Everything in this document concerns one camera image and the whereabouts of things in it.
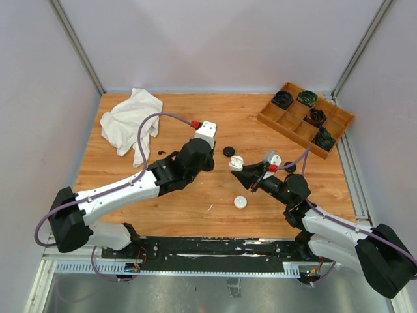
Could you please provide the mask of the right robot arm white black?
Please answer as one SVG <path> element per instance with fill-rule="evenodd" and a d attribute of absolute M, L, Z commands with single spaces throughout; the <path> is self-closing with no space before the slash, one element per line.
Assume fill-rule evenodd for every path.
<path fill-rule="evenodd" d="M 301 260 L 317 256 L 340 263 L 363 274 L 377 293 L 389 299 L 416 280 L 416 258 L 391 227 L 361 226 L 326 212 L 309 201 L 311 191 L 303 175 L 290 173 L 281 181 L 274 175 L 275 164 L 245 166 L 232 160 L 229 167 L 245 189 L 261 189 L 285 205 L 285 219 L 301 231 L 302 240 L 295 245 Z"/>

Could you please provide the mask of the white round charging case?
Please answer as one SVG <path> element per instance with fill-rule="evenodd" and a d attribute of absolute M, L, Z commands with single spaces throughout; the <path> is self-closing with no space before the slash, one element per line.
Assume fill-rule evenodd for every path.
<path fill-rule="evenodd" d="M 234 198 L 233 204 L 237 209 L 244 209 L 246 208 L 248 201 L 244 196 L 237 196 Z"/>
<path fill-rule="evenodd" d="M 242 171 L 244 159 L 241 156 L 234 155 L 230 158 L 228 165 L 231 171 Z"/>

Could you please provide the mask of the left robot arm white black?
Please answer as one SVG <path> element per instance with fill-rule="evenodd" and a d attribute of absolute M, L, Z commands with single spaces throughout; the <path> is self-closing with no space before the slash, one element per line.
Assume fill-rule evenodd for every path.
<path fill-rule="evenodd" d="M 201 171 L 214 169 L 215 143 L 213 138 L 194 137 L 180 151 L 126 179 L 78 193 L 70 187 L 58 191 L 48 218 L 58 251 L 75 251 L 102 234 L 105 246 L 118 250 L 125 258 L 134 257 L 139 252 L 139 241 L 133 238 L 132 227 L 98 223 L 98 219 L 131 203 L 183 190 Z"/>

